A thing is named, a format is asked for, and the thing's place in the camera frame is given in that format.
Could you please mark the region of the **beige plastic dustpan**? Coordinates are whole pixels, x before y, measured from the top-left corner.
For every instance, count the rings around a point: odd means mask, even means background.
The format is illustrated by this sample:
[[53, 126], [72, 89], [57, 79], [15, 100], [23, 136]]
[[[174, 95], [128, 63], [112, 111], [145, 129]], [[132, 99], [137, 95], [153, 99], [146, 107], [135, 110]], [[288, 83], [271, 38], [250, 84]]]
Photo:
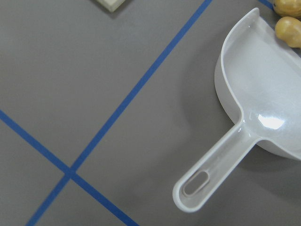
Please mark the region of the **beige plastic dustpan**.
[[255, 145], [301, 158], [301, 58], [275, 37], [258, 8], [225, 38], [214, 84], [234, 126], [174, 185], [173, 200], [188, 213], [205, 204]]

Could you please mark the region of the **tan toy ginger root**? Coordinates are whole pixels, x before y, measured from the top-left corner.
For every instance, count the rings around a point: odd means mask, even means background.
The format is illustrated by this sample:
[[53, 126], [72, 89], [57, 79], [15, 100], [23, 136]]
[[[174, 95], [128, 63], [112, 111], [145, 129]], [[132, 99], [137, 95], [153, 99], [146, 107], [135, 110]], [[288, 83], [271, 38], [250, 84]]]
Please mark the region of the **tan toy ginger root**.
[[300, 20], [285, 16], [278, 20], [275, 26], [276, 37], [284, 41], [289, 47], [301, 47], [301, 22]]

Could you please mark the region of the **brown toy potato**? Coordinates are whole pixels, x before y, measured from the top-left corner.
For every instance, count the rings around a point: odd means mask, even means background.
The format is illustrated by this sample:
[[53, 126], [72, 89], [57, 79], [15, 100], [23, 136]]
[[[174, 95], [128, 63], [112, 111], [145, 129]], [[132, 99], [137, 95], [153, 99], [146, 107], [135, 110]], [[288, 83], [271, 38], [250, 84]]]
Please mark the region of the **brown toy potato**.
[[273, 9], [280, 16], [301, 17], [300, 0], [274, 0]]

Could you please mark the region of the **bamboo cutting board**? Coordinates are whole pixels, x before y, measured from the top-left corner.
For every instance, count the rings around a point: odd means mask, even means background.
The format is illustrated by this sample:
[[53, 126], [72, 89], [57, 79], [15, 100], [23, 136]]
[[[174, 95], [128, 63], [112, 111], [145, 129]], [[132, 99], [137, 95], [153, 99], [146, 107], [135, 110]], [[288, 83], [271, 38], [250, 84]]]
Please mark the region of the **bamboo cutting board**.
[[115, 12], [125, 0], [96, 0], [103, 7], [105, 7], [109, 12]]

